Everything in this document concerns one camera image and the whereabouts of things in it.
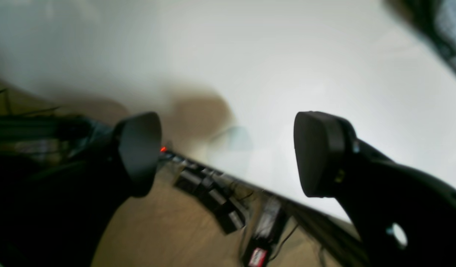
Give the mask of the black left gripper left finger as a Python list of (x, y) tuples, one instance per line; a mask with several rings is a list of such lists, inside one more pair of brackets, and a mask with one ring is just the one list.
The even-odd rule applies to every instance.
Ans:
[(0, 154), (0, 265), (89, 267), (116, 210), (151, 190), (161, 143), (148, 112), (52, 168)]

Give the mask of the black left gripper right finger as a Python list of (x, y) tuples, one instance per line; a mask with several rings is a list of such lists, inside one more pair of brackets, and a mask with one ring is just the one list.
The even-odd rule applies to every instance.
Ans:
[(456, 267), (456, 189), (394, 162), (322, 112), (294, 118), (294, 152), (307, 197), (334, 198), (374, 267)]

